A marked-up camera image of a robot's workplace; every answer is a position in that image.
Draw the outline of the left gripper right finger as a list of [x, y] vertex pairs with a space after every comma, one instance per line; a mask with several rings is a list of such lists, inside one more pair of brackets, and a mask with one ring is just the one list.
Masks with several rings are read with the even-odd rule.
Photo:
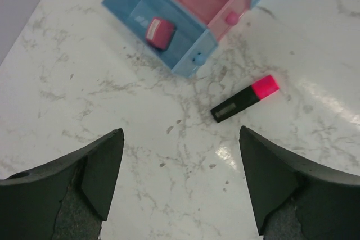
[[359, 239], [359, 176], [293, 153], [246, 126], [239, 144], [264, 239]]

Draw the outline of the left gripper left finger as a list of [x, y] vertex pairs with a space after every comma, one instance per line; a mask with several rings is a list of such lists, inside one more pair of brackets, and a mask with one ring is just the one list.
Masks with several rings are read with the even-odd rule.
[[124, 149], [115, 129], [87, 146], [1, 180], [1, 239], [99, 239]]

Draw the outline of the pink eraser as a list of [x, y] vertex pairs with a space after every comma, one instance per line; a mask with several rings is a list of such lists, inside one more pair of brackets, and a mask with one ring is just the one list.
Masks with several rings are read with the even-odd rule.
[[154, 17], [146, 32], [146, 41], [149, 45], [160, 51], [166, 51], [171, 43], [176, 26], [173, 22]]

